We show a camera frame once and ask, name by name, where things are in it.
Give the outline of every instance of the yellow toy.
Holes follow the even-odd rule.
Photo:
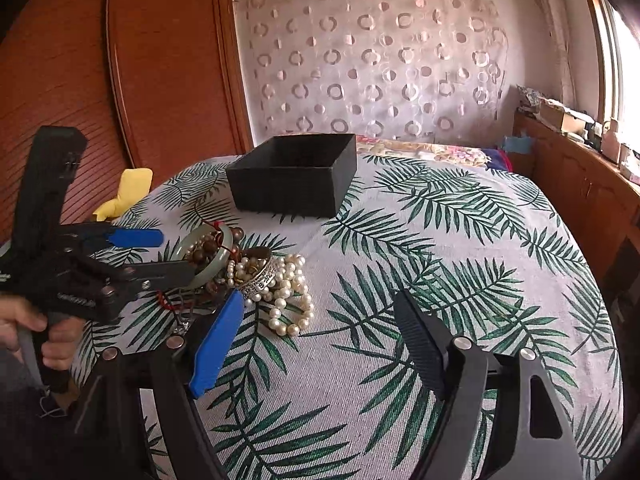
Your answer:
[[[154,172],[149,168],[124,170],[120,177],[120,187],[116,198],[108,200],[94,211],[96,220],[103,222],[107,218],[117,218],[139,200],[149,194]]]

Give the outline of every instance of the wooden wardrobe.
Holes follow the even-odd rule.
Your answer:
[[[0,43],[0,243],[39,126],[88,137],[62,218],[82,221],[125,168],[155,187],[250,150],[239,74],[231,0],[28,0]]]

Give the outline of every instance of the black box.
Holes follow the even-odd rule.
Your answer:
[[[236,207],[333,217],[356,173],[352,134],[272,137],[226,168]]]

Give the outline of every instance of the bed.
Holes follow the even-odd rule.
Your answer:
[[[221,219],[244,228],[245,247],[306,257],[318,313],[310,329],[278,337],[266,306],[248,308],[216,388],[198,402],[232,480],[409,478],[438,410],[393,322],[399,288],[488,349],[534,348],[571,421],[584,477],[603,469],[622,433],[616,342],[580,249],[535,184],[507,171],[365,153],[335,218],[296,218],[236,210],[225,177],[232,160],[187,168],[120,219],[158,226],[164,248],[100,254],[114,264],[163,260],[203,220]],[[87,326],[74,377],[82,383],[107,346],[143,351],[171,327],[155,295],[141,297],[117,325]],[[494,403],[488,393],[468,478],[481,467]],[[171,477],[148,395],[144,409],[154,459]]]

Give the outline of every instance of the finger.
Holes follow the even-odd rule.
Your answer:
[[[0,346],[7,348],[11,352],[15,352],[20,348],[15,323],[0,319]]]
[[[45,358],[42,360],[44,365],[47,368],[51,368],[52,370],[69,370],[71,368],[71,363],[73,362],[73,358],[69,359],[49,359]]]
[[[42,345],[42,356],[48,359],[69,359],[76,353],[76,343],[52,343]]]
[[[47,318],[18,296],[0,296],[0,319],[15,321],[36,332],[42,332],[47,327]]]
[[[82,336],[84,319],[70,317],[56,323],[49,329],[49,341],[52,343],[71,343],[78,341]]]

